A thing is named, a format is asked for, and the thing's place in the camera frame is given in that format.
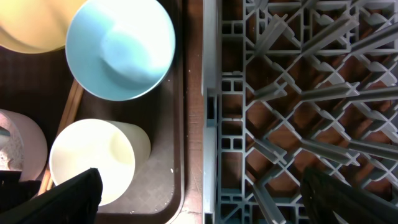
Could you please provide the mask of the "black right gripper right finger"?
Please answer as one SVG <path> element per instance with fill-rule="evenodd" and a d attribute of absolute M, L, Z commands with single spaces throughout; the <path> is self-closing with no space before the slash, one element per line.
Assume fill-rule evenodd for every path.
<path fill-rule="evenodd" d="M 397 223 L 397 207 L 311 167 L 305 168 L 300 193 L 310 223 Z"/>

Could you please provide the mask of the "pink bowl with food scraps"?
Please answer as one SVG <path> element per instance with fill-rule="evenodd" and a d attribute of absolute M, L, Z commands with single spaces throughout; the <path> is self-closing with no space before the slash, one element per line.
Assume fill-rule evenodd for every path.
<path fill-rule="evenodd" d="M 47 141 L 35 121 L 1 110 L 1 170 L 18 171 L 20 181 L 35 180 L 47 161 Z"/>

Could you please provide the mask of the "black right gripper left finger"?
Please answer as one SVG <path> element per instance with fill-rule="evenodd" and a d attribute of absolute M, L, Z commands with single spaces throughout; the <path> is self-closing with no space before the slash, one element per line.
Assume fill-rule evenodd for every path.
<path fill-rule="evenodd" d="M 1 223 L 94 223 L 102 191 L 103 183 L 98 169 L 90 168 L 1 213 Z"/>

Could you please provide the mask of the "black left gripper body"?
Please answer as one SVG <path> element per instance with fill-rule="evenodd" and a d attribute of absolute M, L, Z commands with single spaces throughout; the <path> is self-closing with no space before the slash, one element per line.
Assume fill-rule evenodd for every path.
<path fill-rule="evenodd" d="M 41 181 L 20 181 L 21 174 L 21 171 L 1 171 L 1 213 L 19 206 L 38 193 Z"/>

